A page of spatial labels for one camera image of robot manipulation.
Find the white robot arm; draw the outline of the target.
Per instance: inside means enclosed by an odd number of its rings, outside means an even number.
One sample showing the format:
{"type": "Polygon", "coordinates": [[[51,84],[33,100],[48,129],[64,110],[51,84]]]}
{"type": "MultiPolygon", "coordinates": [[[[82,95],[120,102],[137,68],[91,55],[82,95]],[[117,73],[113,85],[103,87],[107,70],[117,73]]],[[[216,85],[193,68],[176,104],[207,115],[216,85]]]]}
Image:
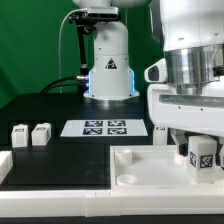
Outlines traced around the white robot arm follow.
{"type": "MultiPolygon", "coordinates": [[[[122,103],[139,95],[128,62],[127,28],[118,9],[146,0],[73,0],[94,31],[94,66],[84,98],[122,103]]],[[[224,0],[153,0],[153,35],[163,58],[144,71],[155,127],[224,137],[224,0]]]]}

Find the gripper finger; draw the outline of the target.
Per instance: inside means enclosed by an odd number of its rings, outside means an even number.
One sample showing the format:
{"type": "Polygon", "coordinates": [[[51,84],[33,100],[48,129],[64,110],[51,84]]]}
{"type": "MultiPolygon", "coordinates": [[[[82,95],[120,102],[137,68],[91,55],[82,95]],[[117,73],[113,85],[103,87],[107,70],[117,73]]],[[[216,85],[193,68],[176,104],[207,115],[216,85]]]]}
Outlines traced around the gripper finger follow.
{"type": "Polygon", "coordinates": [[[186,156],[188,154],[188,141],[183,130],[171,129],[171,137],[177,146],[177,153],[186,156]]]}
{"type": "Polygon", "coordinates": [[[224,167],[224,138],[217,138],[216,165],[224,167]]]}

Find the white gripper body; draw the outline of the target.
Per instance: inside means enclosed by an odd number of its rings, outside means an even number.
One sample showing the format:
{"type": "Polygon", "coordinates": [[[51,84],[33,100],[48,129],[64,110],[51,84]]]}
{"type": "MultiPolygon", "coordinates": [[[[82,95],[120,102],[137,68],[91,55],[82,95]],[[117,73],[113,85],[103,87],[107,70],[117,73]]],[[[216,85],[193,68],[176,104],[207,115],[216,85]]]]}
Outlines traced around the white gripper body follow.
{"type": "Polygon", "coordinates": [[[148,111],[155,126],[224,137],[224,81],[202,87],[201,95],[177,95],[176,88],[166,84],[165,59],[144,72],[149,83],[148,111]]]}

